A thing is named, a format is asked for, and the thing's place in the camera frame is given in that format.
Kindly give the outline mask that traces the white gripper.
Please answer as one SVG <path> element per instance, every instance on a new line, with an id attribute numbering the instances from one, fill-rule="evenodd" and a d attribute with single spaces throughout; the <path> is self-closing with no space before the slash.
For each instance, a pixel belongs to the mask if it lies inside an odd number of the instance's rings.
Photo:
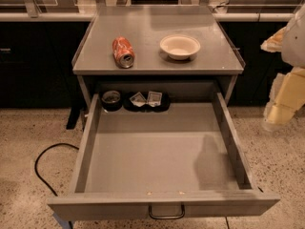
<path id="1" fill-rule="evenodd" d="M 294 67 L 289 73 L 279 73 L 275 77 L 269 94 L 262 125 L 265 130 L 273 132 L 288 124 L 305 104 L 305 4 L 286 28 L 265 40 L 260 49 L 281 52 L 282 60 Z"/>

